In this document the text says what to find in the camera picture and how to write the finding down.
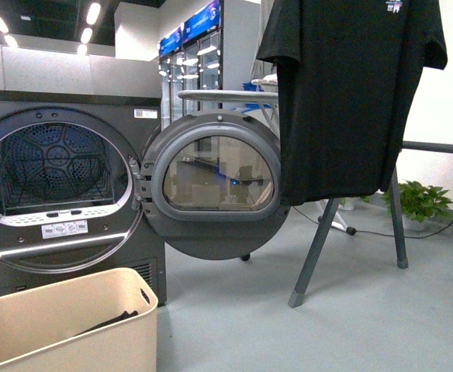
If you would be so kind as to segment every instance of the dryer door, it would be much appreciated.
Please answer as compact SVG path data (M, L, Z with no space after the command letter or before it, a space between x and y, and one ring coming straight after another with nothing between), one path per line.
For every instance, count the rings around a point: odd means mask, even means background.
M136 200L175 249L207 260L248 254L280 229L277 137L231 111L197 112L165 129L133 162Z

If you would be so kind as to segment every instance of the beige plastic basket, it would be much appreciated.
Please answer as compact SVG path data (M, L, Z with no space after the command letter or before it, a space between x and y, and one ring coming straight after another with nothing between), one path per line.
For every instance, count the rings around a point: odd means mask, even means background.
M126 268L0 297L0 371L155 372L156 307L144 279Z

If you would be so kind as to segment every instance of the potted plant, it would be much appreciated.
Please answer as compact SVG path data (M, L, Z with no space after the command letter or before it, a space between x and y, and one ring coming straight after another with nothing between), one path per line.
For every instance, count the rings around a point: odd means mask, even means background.
M450 198L439 186L423 186L418 181L406 181L399 184L400 204L403 211L403 225L405 229L423 231L425 222L435 216L448 217ZM382 196L390 212L390 193Z

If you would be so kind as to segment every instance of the dryer label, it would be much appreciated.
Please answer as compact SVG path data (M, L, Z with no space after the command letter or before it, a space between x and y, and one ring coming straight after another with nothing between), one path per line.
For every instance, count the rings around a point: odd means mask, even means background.
M81 221L54 223L53 225L42 225L41 228L42 239L88 233L88 224L86 219Z
M133 117L135 119L157 119L157 110L135 108L133 110Z

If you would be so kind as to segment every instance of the rubber foot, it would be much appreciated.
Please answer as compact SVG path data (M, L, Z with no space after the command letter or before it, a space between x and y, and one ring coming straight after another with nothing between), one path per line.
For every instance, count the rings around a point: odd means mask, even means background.
M407 269L410 265L407 263L407 258L405 260L397 260L397 267L399 269Z
M349 234L350 236L356 235L357 230L354 227L347 227L345 229L345 232Z
M301 294L301 293L297 293L296 291L293 291L292 294L290 295L289 306L291 308L296 308L303 304L303 300L304 300L303 293Z

